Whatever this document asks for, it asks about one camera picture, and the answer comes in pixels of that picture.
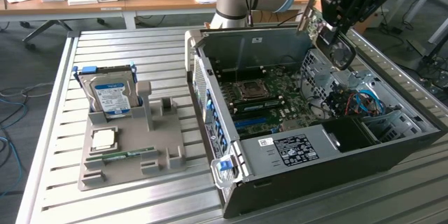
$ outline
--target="cpu socket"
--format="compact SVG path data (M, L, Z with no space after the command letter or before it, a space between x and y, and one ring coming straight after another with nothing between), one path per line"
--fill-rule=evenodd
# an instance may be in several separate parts
M261 80L241 81L236 83L244 100L265 98L269 96L268 89Z

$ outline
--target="slotted aluminum table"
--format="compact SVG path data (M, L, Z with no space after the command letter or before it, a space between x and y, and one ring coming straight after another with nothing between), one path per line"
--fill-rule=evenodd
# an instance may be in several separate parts
M221 206L189 97L184 33L200 27L81 32L67 39L17 223L435 223L448 219L448 137L385 173L231 220ZM349 36L368 56L448 123L447 107L371 44ZM121 185L77 190L88 101L72 66L137 65L153 99L179 104L188 169ZM353 61L355 70L363 68Z

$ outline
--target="hard drive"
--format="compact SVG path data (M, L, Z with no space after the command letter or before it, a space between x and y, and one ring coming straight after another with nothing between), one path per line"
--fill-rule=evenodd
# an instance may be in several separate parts
M83 67L75 78L89 100L91 112L104 112L108 119L131 115L131 108L140 106L136 94L136 67Z

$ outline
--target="blue cable on floor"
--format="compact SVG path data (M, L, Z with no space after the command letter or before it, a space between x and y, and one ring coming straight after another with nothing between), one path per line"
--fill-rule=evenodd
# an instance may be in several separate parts
M11 149L12 149L12 152L13 152L13 154L15 154L13 156L16 157L16 161L17 161L17 165L19 165L19 178L17 178L17 181L16 181L16 183L9 187L9 189L5 190L5 191L3 192L3 194L0 195L0 199L1 199L1 198L7 195L7 193L8 193L9 191L12 191L12 190L15 189L15 187L19 185L19 182L20 182L20 180L21 180L21 164L20 164L19 154L17 154L16 148L13 147L13 144L9 142L8 139L5 139L5 138L1 137L1 136L0 136L0 140L1 140L5 144L9 144Z
M21 114L21 116L11 124L8 124L4 127L0 127L0 129L5 129L7 127L11 127L13 124L16 124L24 118L24 116L27 115L27 112L28 112L28 108L27 108L27 105L23 104L23 103L20 103L20 102L9 102L9 101L5 101L3 99L0 99L0 102L9 103L9 104L16 104L16 105L23 106L23 114Z

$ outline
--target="green circuit board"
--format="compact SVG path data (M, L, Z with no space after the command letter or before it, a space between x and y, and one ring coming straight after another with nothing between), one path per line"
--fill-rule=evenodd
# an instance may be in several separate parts
M300 86L299 72L288 70L283 66L268 67L264 70L263 78L220 84L240 137L269 131L276 133L308 127L319 119L319 115L311 111L309 100L303 97L297 88ZM240 111L235 111L235 106L232 106L235 101L249 101L251 108L255 108L257 104L263 104L263 102L257 102L259 99L244 98L241 83L251 83L251 85L263 87L265 92L259 92L259 94L269 97L281 97L281 103L275 108L255 109L239 113ZM247 126L239 125L240 122L252 120L263 122Z

